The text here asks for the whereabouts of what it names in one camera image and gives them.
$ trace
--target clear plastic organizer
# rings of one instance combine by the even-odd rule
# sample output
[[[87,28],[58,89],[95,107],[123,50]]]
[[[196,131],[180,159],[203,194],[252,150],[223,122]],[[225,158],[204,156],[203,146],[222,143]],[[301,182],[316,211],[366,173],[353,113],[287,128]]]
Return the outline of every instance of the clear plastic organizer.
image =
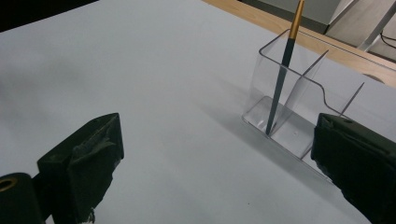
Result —
[[[281,64],[289,30],[259,50],[243,120],[274,140],[295,157],[317,169],[307,156],[312,147],[319,113],[356,120],[396,141],[396,90],[332,60],[337,51],[359,57],[299,32],[290,66]],[[318,53],[302,47],[299,37],[320,46]],[[381,64],[364,61],[371,71],[393,74]],[[265,134],[279,71],[286,71],[271,132]]]

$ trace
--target wooden surface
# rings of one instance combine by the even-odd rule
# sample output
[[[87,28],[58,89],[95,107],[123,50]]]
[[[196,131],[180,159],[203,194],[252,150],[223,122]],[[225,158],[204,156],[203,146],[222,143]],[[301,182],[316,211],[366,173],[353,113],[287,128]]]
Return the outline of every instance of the wooden surface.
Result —
[[[236,0],[204,0],[204,2],[229,13],[232,13],[241,19],[257,24],[264,29],[274,32],[276,34],[280,34],[286,29],[290,28],[289,21],[282,20],[279,17],[261,11],[255,7],[248,6]],[[351,67],[363,74],[378,77],[385,84],[396,88],[395,63],[381,59],[359,49],[352,48],[349,45],[343,44],[325,35],[320,35],[318,33],[305,29],[304,27],[301,27],[300,31],[350,52],[349,53],[338,48],[330,47],[330,52],[327,55],[328,58],[345,66]],[[326,49],[329,49],[329,46],[324,43],[321,43],[319,41],[307,41],[303,37],[297,37],[297,43],[317,53],[322,53]]]

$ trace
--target wire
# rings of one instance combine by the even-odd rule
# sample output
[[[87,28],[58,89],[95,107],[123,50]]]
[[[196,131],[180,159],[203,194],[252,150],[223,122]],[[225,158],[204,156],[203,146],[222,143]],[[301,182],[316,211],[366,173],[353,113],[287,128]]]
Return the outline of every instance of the wire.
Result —
[[[396,49],[396,46],[391,45],[390,43],[388,43],[388,42],[385,40],[385,39],[388,39],[388,40],[395,40],[395,41],[396,41],[396,39],[395,39],[395,38],[390,38],[390,37],[388,37],[388,36],[383,35],[383,34],[382,34],[383,32],[384,32],[384,31],[381,31],[381,33],[379,33],[380,36],[381,36],[382,41],[383,41],[386,45],[390,46],[391,48]]]

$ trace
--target gray floor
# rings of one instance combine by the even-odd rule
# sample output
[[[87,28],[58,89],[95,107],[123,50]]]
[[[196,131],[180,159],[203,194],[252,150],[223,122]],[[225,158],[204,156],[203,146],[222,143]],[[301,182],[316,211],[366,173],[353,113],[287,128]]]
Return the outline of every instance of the gray floor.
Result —
[[[374,30],[375,26],[389,10],[395,0],[359,0],[326,35],[358,46]],[[384,29],[384,35],[396,38],[396,16],[390,20]],[[396,41],[388,40],[396,46]],[[380,38],[370,48],[374,54],[396,61],[396,49],[387,46]]]

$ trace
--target brass screw hole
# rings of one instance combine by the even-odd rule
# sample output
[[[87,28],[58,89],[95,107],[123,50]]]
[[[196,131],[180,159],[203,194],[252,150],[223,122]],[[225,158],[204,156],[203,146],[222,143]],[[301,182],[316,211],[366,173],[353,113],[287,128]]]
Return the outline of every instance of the brass screw hole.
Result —
[[[18,180],[15,177],[0,179],[0,192],[13,188],[17,182]]]

